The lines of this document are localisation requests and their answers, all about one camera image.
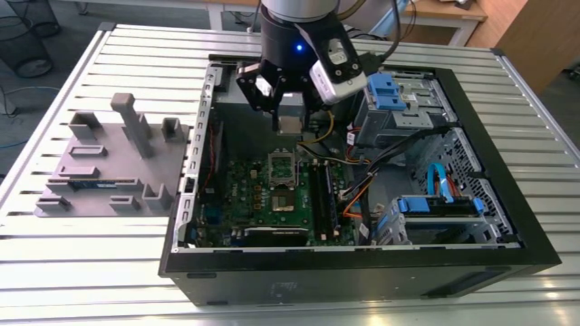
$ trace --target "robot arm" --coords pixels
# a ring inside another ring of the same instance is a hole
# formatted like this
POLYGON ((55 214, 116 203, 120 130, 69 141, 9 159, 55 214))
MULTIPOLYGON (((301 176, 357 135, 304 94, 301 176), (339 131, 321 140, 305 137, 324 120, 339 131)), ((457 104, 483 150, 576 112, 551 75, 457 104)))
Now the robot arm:
POLYGON ((367 86, 367 75, 384 61, 373 54, 359 57, 335 13, 337 6, 339 0, 261 1, 261 58, 239 68, 236 82, 253 110, 272 114, 273 131, 284 93, 301 93, 307 126, 313 112, 328 110, 367 86), (272 86, 269 94, 256 87, 259 75, 272 86))

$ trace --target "aluminum slat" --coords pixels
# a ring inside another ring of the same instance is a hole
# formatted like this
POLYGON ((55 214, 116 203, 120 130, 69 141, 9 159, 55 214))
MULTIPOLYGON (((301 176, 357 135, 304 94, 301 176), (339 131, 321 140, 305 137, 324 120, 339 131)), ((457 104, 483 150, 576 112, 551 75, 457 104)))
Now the aluminum slat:
MULTIPOLYGON (((375 41, 355 44, 359 51, 381 52, 389 46, 375 41)), ((48 173, 59 163, 72 136, 65 124, 76 111, 95 111, 103 122, 120 122, 109 107, 115 92, 133 92, 135 109, 149 123, 164 117, 193 123, 208 55, 257 57, 259 37, 117 25, 95 49, 97 55, 81 69, 0 208, 0 323, 127 326, 151 319, 179 326, 575 325, 580 169, 516 87, 521 85, 487 49, 403 43, 387 64, 455 70, 563 264, 448 300, 204 308, 196 308, 171 280, 157 276, 168 218, 39 219, 29 213, 40 196, 35 192, 44 190, 49 176, 32 173, 48 173)))

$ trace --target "trash bin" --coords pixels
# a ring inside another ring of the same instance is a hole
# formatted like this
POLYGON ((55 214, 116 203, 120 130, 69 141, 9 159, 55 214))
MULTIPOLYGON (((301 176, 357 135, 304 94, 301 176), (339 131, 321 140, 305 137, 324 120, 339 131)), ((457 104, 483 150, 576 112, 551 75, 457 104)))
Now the trash bin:
POLYGON ((37 77, 51 70, 52 60, 29 20, 0 17, 0 60, 23 78, 37 77))
POLYGON ((48 0, 7 0, 16 15, 32 22, 32 28, 40 37, 48 37, 61 31, 48 0))

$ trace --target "green circuit board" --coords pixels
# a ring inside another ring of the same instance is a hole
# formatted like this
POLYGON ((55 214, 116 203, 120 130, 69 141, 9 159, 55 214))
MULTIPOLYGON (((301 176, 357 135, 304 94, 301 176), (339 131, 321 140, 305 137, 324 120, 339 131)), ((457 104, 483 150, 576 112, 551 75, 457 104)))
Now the green circuit board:
MULTIPOLYGON (((236 230, 252 227, 285 227, 309 230, 309 246, 352 245, 352 228, 341 228, 340 236, 321 240, 315 233, 315 217, 311 207, 309 168, 313 162, 296 163, 296 186, 269 185, 269 173, 288 177, 285 162, 273 162, 269 172, 268 160, 231 161, 228 163, 225 203, 221 207, 220 228, 208 229, 212 247, 237 247, 236 230)), ((344 167, 329 164, 331 183, 337 196, 347 187, 344 167)))

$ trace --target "desk leg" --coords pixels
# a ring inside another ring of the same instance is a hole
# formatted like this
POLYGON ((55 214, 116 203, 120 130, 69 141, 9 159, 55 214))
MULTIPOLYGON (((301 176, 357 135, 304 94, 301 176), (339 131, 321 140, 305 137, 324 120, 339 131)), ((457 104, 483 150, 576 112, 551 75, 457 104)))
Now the desk leg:
POLYGON ((477 20, 461 20, 461 26, 457 28, 449 41, 451 46, 465 46, 471 34, 473 34, 473 31, 477 27, 477 23, 477 20))
POLYGON ((223 19, 221 12, 224 10, 224 6, 216 3, 208 3, 208 13, 209 13, 209 29, 215 31, 223 31, 223 19))
POLYGON ((87 15, 89 13, 89 4, 87 2, 75 1, 76 12, 79 15, 87 15))

